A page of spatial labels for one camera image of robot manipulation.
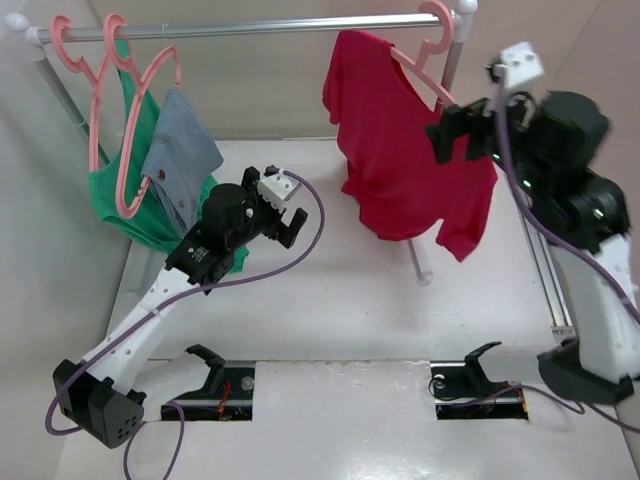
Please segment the red t shirt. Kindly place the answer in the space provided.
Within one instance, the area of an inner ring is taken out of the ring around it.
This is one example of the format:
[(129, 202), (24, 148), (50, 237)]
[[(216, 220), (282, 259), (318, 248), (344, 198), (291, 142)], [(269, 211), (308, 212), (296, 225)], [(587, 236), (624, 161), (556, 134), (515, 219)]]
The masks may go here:
[(488, 157), (465, 158), (468, 139), (437, 163), (425, 133), (440, 117), (419, 97), (392, 43), (363, 31), (339, 33), (322, 101), (347, 160), (342, 190), (361, 223), (387, 241), (415, 238), (434, 224), (438, 245), (464, 261), (486, 229), (497, 173)]

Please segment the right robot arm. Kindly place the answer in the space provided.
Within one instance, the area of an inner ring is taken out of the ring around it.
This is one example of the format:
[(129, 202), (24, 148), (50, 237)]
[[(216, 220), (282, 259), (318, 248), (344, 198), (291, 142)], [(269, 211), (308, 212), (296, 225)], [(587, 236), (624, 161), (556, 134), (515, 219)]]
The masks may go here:
[(488, 98), (446, 106), (425, 129), (439, 164), (460, 149), (465, 165), (488, 157), (504, 171), (519, 213), (550, 246), (572, 310), (575, 332), (538, 355), (539, 376), (562, 399), (606, 406), (631, 397), (639, 378), (626, 199), (590, 166), (610, 125), (585, 95), (520, 91), (500, 107)]

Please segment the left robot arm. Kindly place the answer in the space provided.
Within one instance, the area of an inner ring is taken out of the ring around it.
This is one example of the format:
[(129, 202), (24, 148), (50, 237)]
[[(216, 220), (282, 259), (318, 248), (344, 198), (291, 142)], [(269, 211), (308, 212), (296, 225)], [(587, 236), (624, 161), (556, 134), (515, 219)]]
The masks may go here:
[(240, 183), (212, 188), (200, 220), (125, 319), (79, 361), (64, 360), (55, 368), (47, 432), (61, 433), (52, 424), (54, 412), (60, 411), (76, 430), (115, 449), (133, 437), (146, 410), (190, 391), (216, 394), (225, 361), (200, 344), (164, 365), (144, 366), (175, 322), (172, 312), (179, 301), (230, 286), (225, 277), (237, 252), (259, 236), (286, 249), (294, 245), (308, 214), (297, 208), (290, 222), (283, 216), (288, 202), (307, 184), (293, 172), (270, 166), (265, 171), (248, 167)]

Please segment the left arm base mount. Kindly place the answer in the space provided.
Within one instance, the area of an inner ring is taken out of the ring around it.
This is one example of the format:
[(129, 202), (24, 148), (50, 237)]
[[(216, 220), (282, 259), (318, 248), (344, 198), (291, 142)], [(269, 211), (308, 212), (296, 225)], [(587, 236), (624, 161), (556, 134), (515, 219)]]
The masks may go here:
[(210, 349), (196, 344), (186, 353), (203, 360), (208, 371), (200, 389), (175, 399), (186, 421), (251, 421), (256, 363), (227, 362)]

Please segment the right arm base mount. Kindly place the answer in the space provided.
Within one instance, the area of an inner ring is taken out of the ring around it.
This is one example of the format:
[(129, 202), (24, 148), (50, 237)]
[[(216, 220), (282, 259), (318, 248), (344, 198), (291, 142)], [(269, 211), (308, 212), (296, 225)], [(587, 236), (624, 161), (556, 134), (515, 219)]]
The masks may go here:
[(525, 420), (529, 419), (521, 389), (508, 381), (491, 381), (480, 357), (500, 345), (486, 343), (467, 353), (463, 360), (430, 363), (428, 391), (435, 400), (437, 420)]

